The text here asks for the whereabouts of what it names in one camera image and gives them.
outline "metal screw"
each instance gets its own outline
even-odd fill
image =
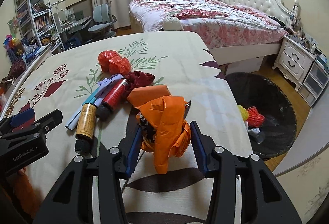
[[[220,146],[216,146],[215,147],[215,152],[221,154],[221,153],[224,152],[224,148],[223,147],[220,147]]]
[[[110,149],[110,153],[111,154],[117,154],[119,152],[119,148],[118,147],[113,147]]]
[[[258,155],[251,155],[251,159],[254,160],[254,161],[258,161],[259,156]]]
[[[75,162],[81,162],[83,160],[83,157],[81,155],[77,155],[75,158],[74,158],[74,161]]]

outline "bookshelf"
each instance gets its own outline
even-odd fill
[[[30,44],[51,47],[52,54],[65,50],[55,25],[50,0],[14,0],[16,17],[22,14],[19,21],[19,32]]]

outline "floral bedspread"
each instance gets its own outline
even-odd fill
[[[130,11],[144,32],[159,31],[168,16],[177,17],[185,31],[200,35],[209,49],[280,41],[286,31],[260,11],[217,0],[133,0]]]
[[[74,151],[75,132],[65,124],[97,88],[101,72],[98,54],[116,50],[127,57],[133,70],[155,75],[153,84],[166,84],[172,95],[191,101],[186,120],[197,121],[203,134],[233,154],[252,154],[249,137],[236,101],[220,67],[200,37],[192,32],[165,31],[114,37],[80,46],[48,58],[23,84],[6,116],[32,108],[35,117],[26,125],[58,109],[63,122],[47,134],[48,155],[27,167],[31,185],[44,198]],[[131,104],[123,103],[106,122],[97,121],[91,156],[117,146],[136,123]],[[191,144],[181,158],[170,158],[168,173],[158,175],[153,154],[144,153],[123,192],[129,223],[205,223],[213,180],[197,168]],[[93,183],[94,223],[99,223],[98,187]]]

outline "trash bin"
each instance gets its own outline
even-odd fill
[[[297,123],[292,105],[280,88],[268,78],[251,73],[232,73],[226,80],[237,104],[246,109],[255,106],[265,117],[260,126],[264,142],[250,139],[254,153],[268,159],[287,152],[295,140]]]

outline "bed frame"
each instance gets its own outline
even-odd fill
[[[229,5],[247,5],[253,7],[268,16],[273,16],[290,26],[291,11],[287,9],[281,0],[220,0]],[[143,32],[141,23],[130,13],[131,28],[134,33]],[[281,42],[270,44],[224,46],[210,49],[211,54],[218,63],[224,65],[243,61],[251,58],[278,54]]]

